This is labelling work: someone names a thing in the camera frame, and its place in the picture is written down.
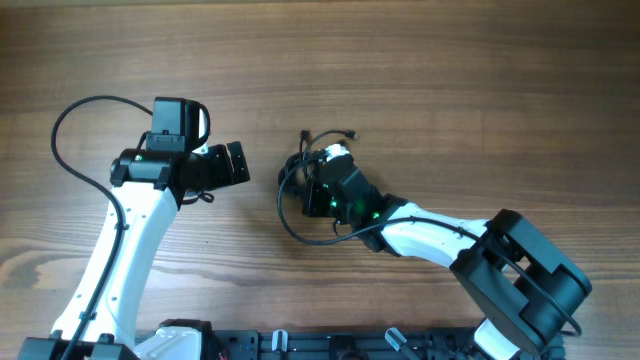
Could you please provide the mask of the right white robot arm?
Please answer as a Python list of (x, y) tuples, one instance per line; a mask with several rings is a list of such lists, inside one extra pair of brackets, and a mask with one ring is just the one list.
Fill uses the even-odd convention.
[(350, 154), (313, 161), (311, 184), (326, 217), (352, 229), (374, 252), (447, 268), (484, 314), (472, 335), (491, 359), (540, 357), (590, 295), (586, 274), (520, 213), (458, 219), (381, 195)]

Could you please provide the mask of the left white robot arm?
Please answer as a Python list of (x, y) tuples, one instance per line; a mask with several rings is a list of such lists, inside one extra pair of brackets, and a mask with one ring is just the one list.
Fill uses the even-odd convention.
[(153, 259), (183, 205), (211, 203), (213, 191), (250, 179), (238, 142), (209, 146), (201, 103), (158, 97), (152, 125), (110, 170), (109, 188), (65, 169), (103, 193), (108, 211), (89, 263), (46, 338), (25, 339), (22, 359), (227, 359), (210, 322), (169, 319), (136, 340), (136, 319)]

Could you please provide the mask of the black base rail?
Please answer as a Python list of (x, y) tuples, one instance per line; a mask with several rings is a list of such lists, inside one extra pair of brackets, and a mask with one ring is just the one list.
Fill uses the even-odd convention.
[(255, 330), (219, 330), (224, 346), (220, 359), (486, 359), (472, 343), (469, 327), (404, 331), (406, 349), (395, 349), (381, 331), (290, 332), (287, 335)]

